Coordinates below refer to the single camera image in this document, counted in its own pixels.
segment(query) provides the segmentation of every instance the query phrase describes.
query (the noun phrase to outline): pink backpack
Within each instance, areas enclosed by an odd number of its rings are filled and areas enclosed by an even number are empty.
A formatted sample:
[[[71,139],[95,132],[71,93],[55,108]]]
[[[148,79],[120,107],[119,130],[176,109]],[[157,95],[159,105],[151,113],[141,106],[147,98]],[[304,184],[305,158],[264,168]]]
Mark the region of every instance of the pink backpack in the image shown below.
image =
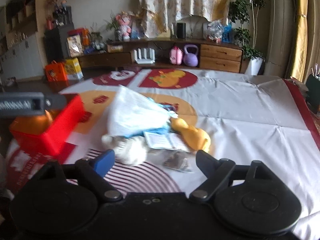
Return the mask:
[[[174,65],[180,65],[182,63],[183,52],[177,46],[174,46],[170,51],[170,62]]]

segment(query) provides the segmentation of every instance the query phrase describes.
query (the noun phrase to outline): floral cloth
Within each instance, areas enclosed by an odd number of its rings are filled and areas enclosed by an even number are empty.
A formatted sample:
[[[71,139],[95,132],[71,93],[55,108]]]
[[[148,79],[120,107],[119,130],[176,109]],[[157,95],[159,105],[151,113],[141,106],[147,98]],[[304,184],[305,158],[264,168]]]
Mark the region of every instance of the floral cloth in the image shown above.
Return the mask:
[[[145,35],[154,38],[190,15],[226,22],[230,0],[140,0]]]

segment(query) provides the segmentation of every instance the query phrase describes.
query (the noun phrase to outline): blue gripper pad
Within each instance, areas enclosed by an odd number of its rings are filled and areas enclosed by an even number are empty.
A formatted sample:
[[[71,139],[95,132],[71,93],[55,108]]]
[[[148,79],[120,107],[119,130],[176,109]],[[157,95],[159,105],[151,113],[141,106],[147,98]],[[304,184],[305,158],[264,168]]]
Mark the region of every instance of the blue gripper pad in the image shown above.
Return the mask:
[[[100,177],[104,178],[112,166],[115,165],[115,160],[115,152],[113,150],[107,150],[105,153],[91,160],[90,166]]]

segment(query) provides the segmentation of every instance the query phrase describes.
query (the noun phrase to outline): red box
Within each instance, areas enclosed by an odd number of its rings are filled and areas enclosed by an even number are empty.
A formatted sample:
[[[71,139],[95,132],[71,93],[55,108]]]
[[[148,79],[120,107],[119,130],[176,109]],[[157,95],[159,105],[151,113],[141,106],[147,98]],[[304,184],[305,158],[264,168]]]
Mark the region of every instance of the red box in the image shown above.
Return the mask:
[[[51,64],[45,66],[45,73],[48,81],[67,81],[67,73],[62,62],[53,61]]]
[[[74,29],[68,32],[69,36],[75,36],[75,35],[82,35],[82,32],[85,30],[85,28],[79,28],[79,29]]]
[[[84,115],[84,105],[80,95],[65,94],[64,96],[68,104],[58,113],[51,125],[39,135],[22,131],[30,130],[31,132],[36,130],[39,126],[36,120],[45,118],[45,116],[17,117],[13,121],[9,129],[20,145],[21,150],[26,153],[38,152],[51,156],[60,154],[66,139]]]

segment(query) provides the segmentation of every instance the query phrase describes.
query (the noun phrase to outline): pen holder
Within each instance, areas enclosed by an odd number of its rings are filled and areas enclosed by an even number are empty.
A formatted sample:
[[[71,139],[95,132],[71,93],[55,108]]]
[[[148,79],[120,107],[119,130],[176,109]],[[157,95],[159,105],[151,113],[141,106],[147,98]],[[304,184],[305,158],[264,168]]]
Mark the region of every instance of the pen holder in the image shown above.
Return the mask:
[[[319,112],[320,106],[320,80],[310,75],[307,79],[306,86],[309,91],[307,92],[307,102]]]

